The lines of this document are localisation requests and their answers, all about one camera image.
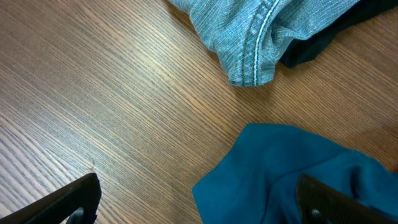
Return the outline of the dark blue polo shirt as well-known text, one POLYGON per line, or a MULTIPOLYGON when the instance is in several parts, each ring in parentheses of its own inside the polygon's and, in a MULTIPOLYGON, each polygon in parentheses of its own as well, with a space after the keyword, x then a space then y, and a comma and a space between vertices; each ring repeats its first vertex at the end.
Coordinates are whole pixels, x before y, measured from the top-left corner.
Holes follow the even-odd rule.
POLYGON ((204 223, 300 223, 295 189, 303 174, 397 219, 397 174, 362 152, 283 124, 247 125, 192 192, 204 223))

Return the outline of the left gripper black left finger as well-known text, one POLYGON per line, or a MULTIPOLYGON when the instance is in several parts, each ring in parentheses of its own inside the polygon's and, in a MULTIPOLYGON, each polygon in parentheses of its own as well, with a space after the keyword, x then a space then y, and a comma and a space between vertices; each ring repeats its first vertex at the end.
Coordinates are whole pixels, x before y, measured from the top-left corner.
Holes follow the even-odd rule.
POLYGON ((89 173, 40 200, 4 217, 1 224, 93 224, 101 199, 100 181, 89 173))

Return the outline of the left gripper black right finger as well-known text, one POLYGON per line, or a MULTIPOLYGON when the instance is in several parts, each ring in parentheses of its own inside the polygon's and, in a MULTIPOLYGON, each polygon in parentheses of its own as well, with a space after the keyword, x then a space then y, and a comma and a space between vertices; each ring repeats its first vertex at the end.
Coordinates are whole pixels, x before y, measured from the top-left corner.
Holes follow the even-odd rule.
POLYGON ((308 175, 301 175, 296 201, 303 224, 397 224, 308 175))

